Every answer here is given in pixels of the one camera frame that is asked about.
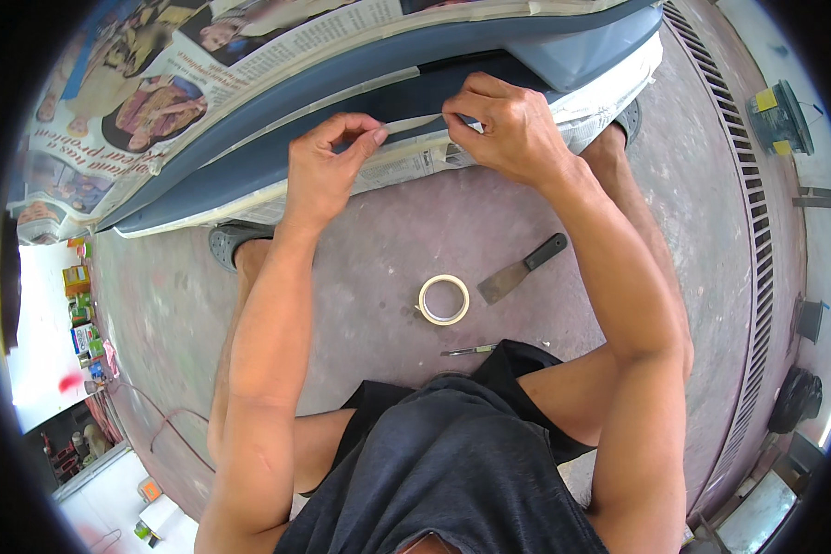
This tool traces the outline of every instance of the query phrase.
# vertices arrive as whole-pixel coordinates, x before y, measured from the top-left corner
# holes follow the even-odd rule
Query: shorts
[[[470,380],[498,394],[523,421],[529,421],[548,431],[551,454],[554,457],[554,463],[558,465],[574,460],[595,447],[578,442],[551,423],[551,420],[521,388],[517,378],[559,363],[563,362],[542,349],[523,342],[504,339],[470,376]],[[405,386],[388,385],[376,381],[362,382],[342,406],[342,409],[355,408],[357,411],[344,428],[336,457],[332,461],[332,470],[336,469],[362,440],[365,440],[375,427],[378,418],[388,408],[412,393],[415,393],[415,390]]]

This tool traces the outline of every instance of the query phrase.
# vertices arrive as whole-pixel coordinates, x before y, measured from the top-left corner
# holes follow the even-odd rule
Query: fluorescent light
[[[828,423],[825,424],[825,431],[822,432],[819,438],[819,448],[824,449],[825,443],[828,442],[828,435],[831,433],[831,416],[828,418]]]

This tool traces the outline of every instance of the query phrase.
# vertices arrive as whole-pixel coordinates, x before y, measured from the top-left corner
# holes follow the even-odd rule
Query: floor drain grate
[[[717,105],[720,124],[729,132],[730,150],[739,173],[739,180],[742,182],[745,212],[753,237],[751,241],[754,275],[752,279],[753,318],[749,329],[748,354],[742,373],[742,388],[729,433],[720,449],[717,463],[705,483],[705,489],[694,508],[694,511],[700,511],[703,507],[703,500],[707,499],[723,481],[733,466],[745,434],[748,432],[754,406],[760,393],[773,321],[773,242],[757,158],[752,149],[748,129],[744,127],[742,115],[735,105],[733,95],[727,83],[723,81],[723,75],[714,63],[711,53],[689,25],[687,18],[670,1],[665,2],[662,9],[668,27],[683,46],[683,50],[689,54],[699,75],[704,78],[705,88],[711,100]]]

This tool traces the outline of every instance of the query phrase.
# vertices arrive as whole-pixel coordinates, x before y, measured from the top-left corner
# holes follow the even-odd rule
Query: gray t-shirt
[[[607,552],[547,435],[482,385],[438,379],[378,419],[275,552],[392,554],[428,531],[463,554]]]

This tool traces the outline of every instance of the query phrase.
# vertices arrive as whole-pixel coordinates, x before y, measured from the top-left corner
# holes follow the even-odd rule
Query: masking tape roll
[[[462,307],[459,308],[459,311],[451,317],[438,317],[431,313],[431,310],[428,309],[427,306],[424,305],[424,294],[428,291],[428,288],[431,287],[433,283],[437,283],[440,281],[448,281],[456,286],[459,287],[459,290],[462,291]],[[431,277],[422,285],[422,289],[418,294],[418,309],[425,319],[430,321],[434,325],[452,325],[465,317],[465,314],[468,313],[468,306],[470,306],[470,297],[468,296],[468,287],[465,286],[465,283],[462,280],[454,275],[437,275],[436,277]]]

